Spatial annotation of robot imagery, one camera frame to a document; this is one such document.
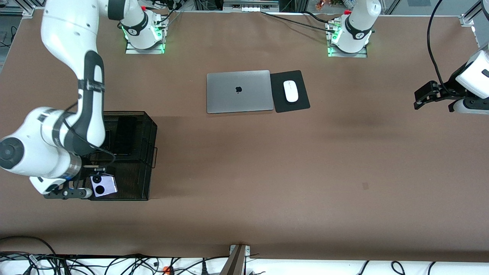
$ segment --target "table surface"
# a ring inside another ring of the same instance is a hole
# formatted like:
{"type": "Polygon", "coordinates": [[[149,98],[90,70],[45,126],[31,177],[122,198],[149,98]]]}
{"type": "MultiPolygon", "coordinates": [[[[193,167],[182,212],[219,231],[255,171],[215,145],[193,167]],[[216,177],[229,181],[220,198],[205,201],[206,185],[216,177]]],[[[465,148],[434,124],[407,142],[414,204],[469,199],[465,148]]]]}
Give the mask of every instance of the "table surface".
{"type": "MultiPolygon", "coordinates": [[[[105,109],[158,125],[151,199],[46,200],[1,170],[0,235],[70,254],[202,257],[247,243],[268,258],[487,261],[488,117],[451,114],[449,102],[413,109],[436,78],[427,22],[380,17],[368,58],[350,59],[327,56],[324,32],[260,13],[184,13],[165,54],[125,55],[117,22],[101,19],[105,109]],[[207,73],[261,69],[301,70],[311,108],[206,113],[207,73]]],[[[40,12],[22,21],[0,75],[0,137],[38,106],[76,100],[40,23],[40,12]]],[[[445,79],[477,49],[456,17],[434,20],[432,45],[445,79]]]]}

